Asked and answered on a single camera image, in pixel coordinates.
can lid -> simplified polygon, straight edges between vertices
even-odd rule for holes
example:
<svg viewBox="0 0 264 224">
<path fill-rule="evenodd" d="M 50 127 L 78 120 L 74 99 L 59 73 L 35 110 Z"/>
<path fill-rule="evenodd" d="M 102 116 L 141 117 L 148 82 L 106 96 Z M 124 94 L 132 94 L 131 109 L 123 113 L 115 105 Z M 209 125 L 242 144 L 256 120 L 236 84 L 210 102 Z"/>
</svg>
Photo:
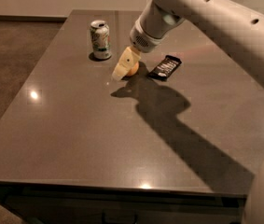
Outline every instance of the can lid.
<svg viewBox="0 0 264 224">
<path fill-rule="evenodd" d="M 91 23 L 91 27 L 93 28 L 102 28 L 106 26 L 106 21 L 104 20 L 95 20 Z"/>
</svg>

yellow object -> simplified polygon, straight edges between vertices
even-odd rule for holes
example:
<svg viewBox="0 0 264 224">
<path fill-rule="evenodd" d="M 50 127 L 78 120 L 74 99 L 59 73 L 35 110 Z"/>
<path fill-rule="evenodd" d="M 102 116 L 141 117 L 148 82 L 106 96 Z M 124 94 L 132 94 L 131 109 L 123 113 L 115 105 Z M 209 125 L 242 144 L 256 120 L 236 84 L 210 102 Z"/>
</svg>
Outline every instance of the yellow object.
<svg viewBox="0 0 264 224">
<path fill-rule="evenodd" d="M 128 75 L 128 76 L 134 75 L 136 73 L 136 71 L 138 70 L 138 67 L 139 67 L 138 62 L 140 59 L 141 59 L 141 51 L 140 50 L 138 50 L 135 47 L 127 47 L 123 51 L 117 65 L 113 71 L 112 78 L 116 81 L 120 81 L 126 75 Z"/>
</svg>

can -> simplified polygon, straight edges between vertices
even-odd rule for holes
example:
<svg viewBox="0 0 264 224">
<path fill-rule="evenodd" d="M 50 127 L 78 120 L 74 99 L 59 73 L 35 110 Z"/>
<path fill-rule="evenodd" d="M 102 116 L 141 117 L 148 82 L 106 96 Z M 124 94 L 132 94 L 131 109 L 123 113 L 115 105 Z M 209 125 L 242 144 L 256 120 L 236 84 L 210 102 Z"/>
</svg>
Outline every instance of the can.
<svg viewBox="0 0 264 224">
<path fill-rule="evenodd" d="M 96 20 L 90 25 L 93 54 L 96 59 L 106 60 L 112 56 L 110 30 L 106 21 Z"/>
</svg>

floor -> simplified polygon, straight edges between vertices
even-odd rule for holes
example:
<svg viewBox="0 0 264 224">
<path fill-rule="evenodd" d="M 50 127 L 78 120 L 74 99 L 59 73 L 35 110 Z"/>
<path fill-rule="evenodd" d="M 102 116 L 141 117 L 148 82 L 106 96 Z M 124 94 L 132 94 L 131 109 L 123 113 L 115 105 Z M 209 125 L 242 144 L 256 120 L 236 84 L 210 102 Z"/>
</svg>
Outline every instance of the floor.
<svg viewBox="0 0 264 224">
<path fill-rule="evenodd" d="M 62 22 L 0 21 L 0 118 Z M 0 206 L 0 224 L 25 224 Z"/>
</svg>

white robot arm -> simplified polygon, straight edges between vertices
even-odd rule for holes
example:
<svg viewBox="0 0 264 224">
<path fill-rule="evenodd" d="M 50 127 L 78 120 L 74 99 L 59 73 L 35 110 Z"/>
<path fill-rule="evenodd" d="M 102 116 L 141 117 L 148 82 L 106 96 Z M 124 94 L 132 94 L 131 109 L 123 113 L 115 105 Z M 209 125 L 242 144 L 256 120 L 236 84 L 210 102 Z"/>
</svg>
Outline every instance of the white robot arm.
<svg viewBox="0 0 264 224">
<path fill-rule="evenodd" d="M 131 30 L 131 42 L 138 50 L 150 52 L 184 19 L 264 87 L 264 15 L 230 0 L 151 0 Z M 242 223 L 264 223 L 264 162 L 250 190 Z"/>
<path fill-rule="evenodd" d="M 264 87 L 264 15 L 230 0 L 151 0 L 131 30 L 131 42 L 150 52 L 184 19 Z"/>
</svg>

